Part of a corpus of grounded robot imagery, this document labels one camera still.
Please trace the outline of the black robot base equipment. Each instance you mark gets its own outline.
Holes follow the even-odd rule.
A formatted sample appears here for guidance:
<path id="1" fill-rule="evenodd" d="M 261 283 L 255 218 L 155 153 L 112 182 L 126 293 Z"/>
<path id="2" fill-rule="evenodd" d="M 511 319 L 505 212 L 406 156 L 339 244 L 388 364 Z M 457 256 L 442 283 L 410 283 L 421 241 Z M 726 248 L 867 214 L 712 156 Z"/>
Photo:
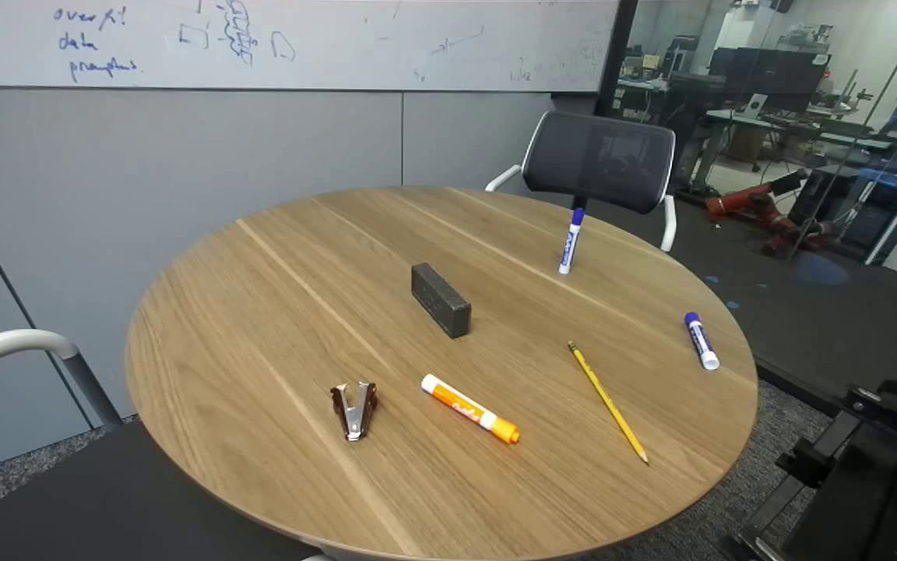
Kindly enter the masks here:
<path id="1" fill-rule="evenodd" d="M 778 466 L 783 484 L 728 537 L 731 561 L 897 561 L 897 381 L 850 385 Z"/>

